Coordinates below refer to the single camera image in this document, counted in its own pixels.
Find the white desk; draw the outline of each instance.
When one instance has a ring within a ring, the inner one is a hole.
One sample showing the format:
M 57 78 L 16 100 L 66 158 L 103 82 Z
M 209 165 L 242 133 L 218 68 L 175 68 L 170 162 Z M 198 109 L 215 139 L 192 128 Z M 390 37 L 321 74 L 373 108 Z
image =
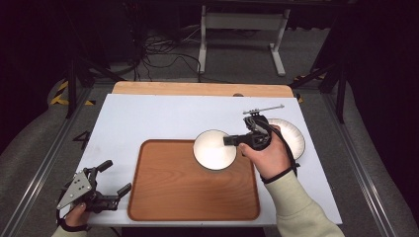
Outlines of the white desk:
M 77 170 L 94 167 L 106 160 L 114 166 L 98 175 L 98 191 L 112 195 L 132 182 L 141 143 L 147 139 L 195 139 L 208 129 L 244 134 L 242 114 L 255 108 L 285 105 L 284 109 L 263 112 L 268 119 L 285 119 L 302 132 L 306 147 L 297 160 L 298 179 L 309 195 L 335 223 L 342 223 L 314 145 L 294 98 L 249 98 L 211 96 L 108 95 L 89 144 Z M 129 194 L 117 211 L 92 214 L 89 223 L 106 226 L 266 226 L 275 225 L 275 208 L 257 173 L 261 212 L 252 221 L 132 221 L 127 216 Z

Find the sleeve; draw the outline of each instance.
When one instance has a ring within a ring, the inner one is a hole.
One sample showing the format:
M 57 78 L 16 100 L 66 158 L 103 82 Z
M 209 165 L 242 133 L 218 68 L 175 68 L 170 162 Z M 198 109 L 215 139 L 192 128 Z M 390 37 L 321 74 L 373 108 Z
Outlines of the sleeve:
M 61 226 L 56 228 L 55 232 L 52 234 L 52 237 L 86 237 L 87 231 L 76 231 L 76 232 L 69 232 L 65 231 Z
M 344 236 L 323 209 L 305 192 L 293 172 L 267 184 L 277 210 L 277 225 L 283 237 Z

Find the silver metal plate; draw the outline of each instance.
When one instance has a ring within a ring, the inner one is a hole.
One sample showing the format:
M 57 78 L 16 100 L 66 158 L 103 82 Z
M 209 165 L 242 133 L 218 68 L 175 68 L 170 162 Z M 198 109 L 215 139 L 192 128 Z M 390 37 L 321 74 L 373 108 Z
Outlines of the silver metal plate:
M 298 159 L 305 149 L 305 140 L 301 131 L 289 121 L 279 118 L 269 118 L 268 123 L 277 125 L 281 128 L 281 134 L 289 145 L 290 150 L 293 153 L 293 158 L 295 160 Z
M 222 170 L 233 163 L 237 148 L 224 145 L 223 138 L 227 135 L 220 130 L 208 130 L 197 137 L 194 155 L 202 166 L 210 170 Z

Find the brown tray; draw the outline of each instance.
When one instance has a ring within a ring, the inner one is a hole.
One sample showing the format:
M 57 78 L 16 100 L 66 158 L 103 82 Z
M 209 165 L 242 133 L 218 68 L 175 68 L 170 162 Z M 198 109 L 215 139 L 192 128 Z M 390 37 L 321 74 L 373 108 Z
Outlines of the brown tray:
M 194 140 L 147 140 L 140 148 L 128 205 L 136 221 L 253 220 L 260 206 L 253 164 L 237 152 L 212 171 L 194 157 Z

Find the person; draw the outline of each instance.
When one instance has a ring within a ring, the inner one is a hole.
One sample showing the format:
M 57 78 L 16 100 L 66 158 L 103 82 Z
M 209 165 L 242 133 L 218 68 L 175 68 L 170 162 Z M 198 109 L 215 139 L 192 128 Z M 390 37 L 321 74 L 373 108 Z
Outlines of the person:
M 265 187 L 270 193 L 277 211 L 277 226 L 283 237 L 344 236 L 341 229 L 331 222 L 318 205 L 299 183 L 291 167 L 286 146 L 272 132 L 271 144 L 261 151 L 253 150 L 245 143 L 239 144 L 242 154 L 248 157 L 258 169 Z M 67 215 L 64 224 L 75 227 L 58 227 L 53 237 L 83 237 L 86 231 L 76 230 L 85 226 L 88 214 L 85 205 L 78 205 Z

